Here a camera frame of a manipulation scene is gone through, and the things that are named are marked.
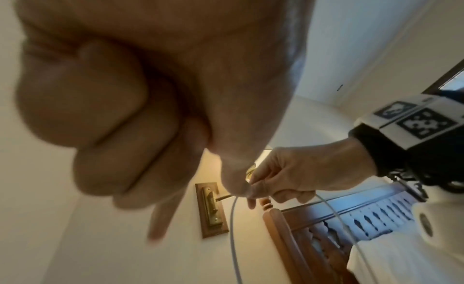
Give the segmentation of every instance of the hand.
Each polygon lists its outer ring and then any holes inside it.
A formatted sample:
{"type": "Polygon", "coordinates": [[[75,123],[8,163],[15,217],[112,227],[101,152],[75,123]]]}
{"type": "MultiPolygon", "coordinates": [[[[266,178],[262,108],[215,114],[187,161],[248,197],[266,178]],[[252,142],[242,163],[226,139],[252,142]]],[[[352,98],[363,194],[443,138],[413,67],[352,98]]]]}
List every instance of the hand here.
{"type": "Polygon", "coordinates": [[[331,144],[276,148],[253,172],[255,193],[283,203],[310,201],[316,190],[345,190],[377,172],[373,159],[355,138],[331,144]]]}
{"type": "Polygon", "coordinates": [[[77,186],[122,209],[157,204],[160,239],[203,149],[224,186],[275,132],[300,78],[314,0],[18,0],[16,102],[44,141],[78,149],[77,186]]]}

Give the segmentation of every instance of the fist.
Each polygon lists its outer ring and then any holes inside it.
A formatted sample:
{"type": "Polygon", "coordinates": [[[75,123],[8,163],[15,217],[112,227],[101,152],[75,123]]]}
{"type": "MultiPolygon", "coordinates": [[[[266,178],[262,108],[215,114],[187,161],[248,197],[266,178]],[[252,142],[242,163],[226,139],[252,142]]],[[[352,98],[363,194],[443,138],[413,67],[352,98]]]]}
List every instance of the fist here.
{"type": "Polygon", "coordinates": [[[164,236],[204,148],[232,194],[275,132],[304,65],[314,0],[18,0],[16,101],[40,139],[77,148],[79,189],[157,204],[164,236]]]}

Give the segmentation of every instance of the carved wooden headboard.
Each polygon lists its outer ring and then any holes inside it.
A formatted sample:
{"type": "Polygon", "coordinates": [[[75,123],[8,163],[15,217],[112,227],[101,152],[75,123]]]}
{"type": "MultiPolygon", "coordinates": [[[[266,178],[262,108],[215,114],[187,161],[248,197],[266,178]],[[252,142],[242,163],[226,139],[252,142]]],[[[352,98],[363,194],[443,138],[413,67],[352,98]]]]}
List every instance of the carved wooden headboard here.
{"type": "MultiPolygon", "coordinates": [[[[400,183],[329,200],[357,241],[390,233],[413,220],[418,199],[400,183]]],[[[346,269],[351,243],[322,202],[287,210],[261,199],[263,219],[293,284],[357,284],[346,269]]]]}

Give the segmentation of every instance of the wire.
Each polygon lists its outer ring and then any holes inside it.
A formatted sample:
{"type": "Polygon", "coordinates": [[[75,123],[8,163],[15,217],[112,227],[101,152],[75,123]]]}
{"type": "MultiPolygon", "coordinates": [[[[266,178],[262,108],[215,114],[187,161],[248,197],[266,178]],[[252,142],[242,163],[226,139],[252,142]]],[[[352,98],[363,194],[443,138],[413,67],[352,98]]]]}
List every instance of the wire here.
{"type": "MultiPolygon", "coordinates": [[[[343,231],[346,233],[348,236],[349,240],[351,243],[356,247],[358,250],[359,254],[361,255],[361,258],[363,262],[366,264],[367,270],[369,271],[369,274],[372,277],[372,280],[374,281],[375,284],[379,284],[376,275],[374,274],[374,271],[372,270],[371,266],[369,265],[369,262],[366,259],[366,256],[364,255],[364,252],[361,250],[359,247],[358,243],[356,242],[356,239],[354,238],[353,232],[348,228],[348,226],[343,222],[342,218],[338,214],[338,212],[320,195],[316,193],[316,197],[320,199],[324,204],[326,204],[329,209],[333,212],[335,217],[342,223],[343,226],[343,231]]],[[[238,267],[238,261],[237,261],[237,253],[235,250],[235,241],[233,238],[233,213],[235,211],[235,203],[237,202],[238,197],[235,197],[233,204],[232,204],[232,210],[231,210],[231,252],[232,252],[232,262],[233,262],[233,269],[235,271],[235,277],[237,279],[238,284],[243,284],[242,282],[242,276],[240,274],[240,268],[238,267]]]]}
{"type": "Polygon", "coordinates": [[[243,284],[242,276],[240,275],[240,268],[238,267],[237,261],[237,253],[235,251],[235,241],[233,239],[233,212],[235,211],[235,203],[237,202],[238,197],[235,197],[232,204],[231,210],[231,252],[232,252],[232,262],[233,262],[233,269],[235,270],[235,277],[237,279],[238,284],[243,284]]]}
{"type": "Polygon", "coordinates": [[[351,232],[351,230],[348,228],[348,226],[345,224],[345,222],[343,222],[343,220],[340,217],[339,213],[323,197],[321,197],[317,193],[316,193],[316,197],[319,198],[320,201],[325,203],[329,207],[329,209],[333,212],[335,217],[342,223],[343,231],[346,233],[346,235],[348,236],[351,243],[356,247],[359,254],[361,255],[361,258],[362,258],[363,262],[366,264],[367,270],[369,271],[369,274],[371,275],[372,280],[374,280],[375,284],[378,284],[377,277],[374,274],[374,271],[372,270],[371,266],[369,265],[369,262],[367,261],[366,256],[364,255],[364,252],[361,250],[361,248],[359,248],[359,245],[356,242],[356,239],[354,238],[353,232],[351,232]]]}

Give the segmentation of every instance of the ceiling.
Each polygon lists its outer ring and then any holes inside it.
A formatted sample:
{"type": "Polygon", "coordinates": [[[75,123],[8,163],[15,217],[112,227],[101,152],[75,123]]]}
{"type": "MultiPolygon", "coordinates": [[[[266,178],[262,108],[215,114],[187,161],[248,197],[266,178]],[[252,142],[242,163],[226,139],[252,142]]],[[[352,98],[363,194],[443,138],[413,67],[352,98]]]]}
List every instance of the ceiling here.
{"type": "Polygon", "coordinates": [[[317,0],[296,94],[336,104],[429,1],[317,0]]]}

